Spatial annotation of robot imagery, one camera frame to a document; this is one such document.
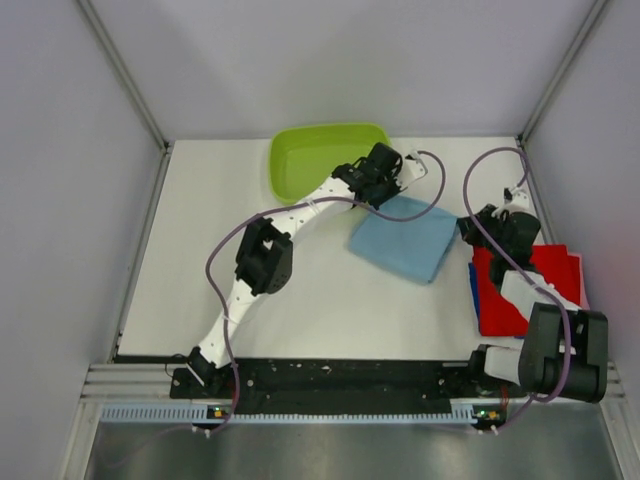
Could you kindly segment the light blue t shirt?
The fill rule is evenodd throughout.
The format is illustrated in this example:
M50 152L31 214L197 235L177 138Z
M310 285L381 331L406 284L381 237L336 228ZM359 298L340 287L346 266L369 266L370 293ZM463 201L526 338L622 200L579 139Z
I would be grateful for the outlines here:
M395 220L368 214L349 240L351 253L415 283L432 283L453 244L457 218L410 197L395 197L380 208Z

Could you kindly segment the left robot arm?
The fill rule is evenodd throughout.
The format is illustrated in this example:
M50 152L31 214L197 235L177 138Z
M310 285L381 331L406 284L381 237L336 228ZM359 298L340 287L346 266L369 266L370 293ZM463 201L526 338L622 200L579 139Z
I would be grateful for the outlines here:
M419 158L377 143L367 156L337 166L298 203L258 213L235 228L233 232L243 236L231 292L209 333L188 356L194 387L209 397L224 390L227 374L222 367L231 362L234 325L264 297L283 289L293 273L294 247L313 226L360 204L377 209L425 173Z

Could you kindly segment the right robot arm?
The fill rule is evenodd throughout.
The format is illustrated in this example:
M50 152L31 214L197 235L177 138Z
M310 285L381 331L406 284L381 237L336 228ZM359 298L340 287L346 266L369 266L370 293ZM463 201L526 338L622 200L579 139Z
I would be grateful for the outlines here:
M487 396L505 379L544 401L600 402L607 383L608 320L568 300L535 267L539 220L488 204L459 218L457 227L465 243L489 251L490 285L528 322L520 348L482 347L484 361L466 372L469 388Z

